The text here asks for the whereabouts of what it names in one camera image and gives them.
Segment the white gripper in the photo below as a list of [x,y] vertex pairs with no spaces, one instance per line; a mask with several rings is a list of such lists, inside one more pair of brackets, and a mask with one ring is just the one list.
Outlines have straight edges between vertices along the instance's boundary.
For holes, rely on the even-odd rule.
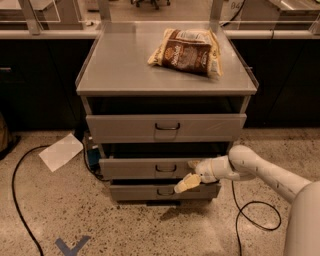
[[191,160],[188,166],[195,169],[196,174],[187,174],[174,187],[176,193],[182,193],[195,188],[203,183],[214,183],[221,179],[228,179],[233,175],[233,170],[227,156],[208,158],[203,160]]

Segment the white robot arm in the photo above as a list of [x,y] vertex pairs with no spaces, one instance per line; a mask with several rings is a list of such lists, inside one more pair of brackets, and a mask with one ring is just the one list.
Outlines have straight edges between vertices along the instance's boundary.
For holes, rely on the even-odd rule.
[[233,146],[225,156],[192,160],[194,170],[174,187],[176,193],[214,183],[260,178],[291,204],[283,256],[320,256],[320,182],[309,181],[261,158],[252,149]]

